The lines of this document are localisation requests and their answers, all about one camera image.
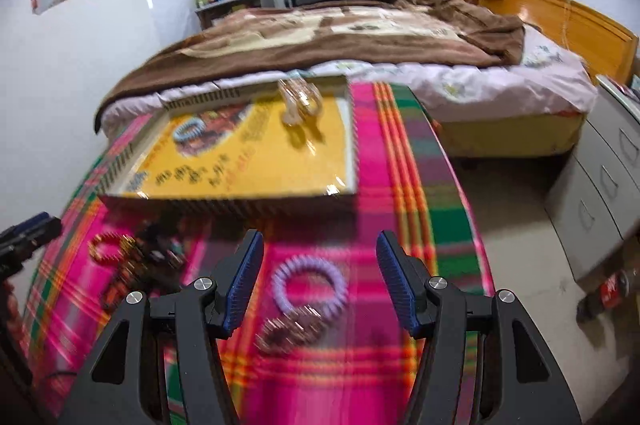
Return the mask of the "grey drawer cabinet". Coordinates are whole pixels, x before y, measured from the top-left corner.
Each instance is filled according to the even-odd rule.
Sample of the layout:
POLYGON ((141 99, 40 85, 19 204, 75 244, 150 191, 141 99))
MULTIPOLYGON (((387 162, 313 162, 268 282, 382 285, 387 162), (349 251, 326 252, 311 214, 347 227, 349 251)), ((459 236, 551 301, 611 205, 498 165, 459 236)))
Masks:
POLYGON ((600 75, 598 97, 544 202, 573 278, 639 230, 639 97, 600 75))

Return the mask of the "wooden headboard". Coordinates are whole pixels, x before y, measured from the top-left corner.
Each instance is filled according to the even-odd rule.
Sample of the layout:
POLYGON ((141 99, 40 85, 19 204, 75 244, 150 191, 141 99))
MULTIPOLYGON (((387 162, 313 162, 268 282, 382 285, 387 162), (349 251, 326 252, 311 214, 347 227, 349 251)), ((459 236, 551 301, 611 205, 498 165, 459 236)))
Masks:
POLYGON ((559 46, 580 55, 590 76, 628 85, 639 37, 603 13, 575 0, 477 0, 503 15, 516 15, 559 46))

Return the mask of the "brown plush blanket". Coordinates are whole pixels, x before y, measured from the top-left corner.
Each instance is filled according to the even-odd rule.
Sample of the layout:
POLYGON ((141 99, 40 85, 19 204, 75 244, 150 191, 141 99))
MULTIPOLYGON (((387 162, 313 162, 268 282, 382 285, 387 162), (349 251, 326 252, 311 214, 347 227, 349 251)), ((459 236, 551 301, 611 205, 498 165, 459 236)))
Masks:
POLYGON ((115 102, 268 70, 335 60, 479 68, 521 61, 525 28, 464 0, 342 0, 294 9, 244 9, 163 49, 122 78, 94 115, 115 102))

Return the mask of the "bed with white sheet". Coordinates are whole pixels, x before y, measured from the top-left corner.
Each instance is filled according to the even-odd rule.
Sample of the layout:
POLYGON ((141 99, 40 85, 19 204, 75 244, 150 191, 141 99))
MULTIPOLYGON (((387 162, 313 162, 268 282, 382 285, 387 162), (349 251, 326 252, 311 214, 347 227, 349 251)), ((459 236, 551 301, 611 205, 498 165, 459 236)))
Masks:
POLYGON ((172 100, 194 94, 278 81, 293 74, 305 78, 343 75, 352 81, 387 81, 411 89, 439 122, 489 122, 530 115, 586 114, 597 99, 582 59, 524 25, 521 61, 512 66, 479 68, 420 63, 369 63, 335 60, 303 70, 268 70, 235 78, 206 81, 123 99, 107 107, 107 132, 125 119, 159 110, 172 100))

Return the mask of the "rose gold hair claw clip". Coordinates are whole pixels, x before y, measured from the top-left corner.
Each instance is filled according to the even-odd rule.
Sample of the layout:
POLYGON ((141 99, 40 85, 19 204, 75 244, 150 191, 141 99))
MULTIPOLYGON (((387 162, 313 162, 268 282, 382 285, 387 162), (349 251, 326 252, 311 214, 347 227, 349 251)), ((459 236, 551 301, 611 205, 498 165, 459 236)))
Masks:
POLYGON ((285 126, 293 127, 317 120, 323 112, 321 92, 316 85, 306 81, 300 74, 278 80, 278 89, 285 110, 281 120, 285 126))

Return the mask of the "cola bottle red label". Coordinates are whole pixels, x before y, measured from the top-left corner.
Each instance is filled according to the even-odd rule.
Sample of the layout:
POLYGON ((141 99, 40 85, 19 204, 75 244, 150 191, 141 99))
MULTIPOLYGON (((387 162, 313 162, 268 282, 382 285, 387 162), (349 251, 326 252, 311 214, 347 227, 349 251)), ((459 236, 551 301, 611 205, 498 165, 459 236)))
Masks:
POLYGON ((639 292, 639 269, 630 268, 610 275, 594 291, 579 301, 576 322, 584 324, 602 313, 619 306, 625 299, 639 292))

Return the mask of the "yellow striped cardboard box tray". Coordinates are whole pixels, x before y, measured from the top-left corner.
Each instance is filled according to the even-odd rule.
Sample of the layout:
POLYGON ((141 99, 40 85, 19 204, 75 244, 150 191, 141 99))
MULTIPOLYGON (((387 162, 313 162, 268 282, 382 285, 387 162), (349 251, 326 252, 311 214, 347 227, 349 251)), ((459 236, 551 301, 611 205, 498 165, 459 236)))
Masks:
POLYGON ((317 120, 288 127, 278 84, 184 98, 153 114, 102 174, 111 208, 216 214, 334 214, 358 192, 354 100, 343 76, 318 87, 317 120))

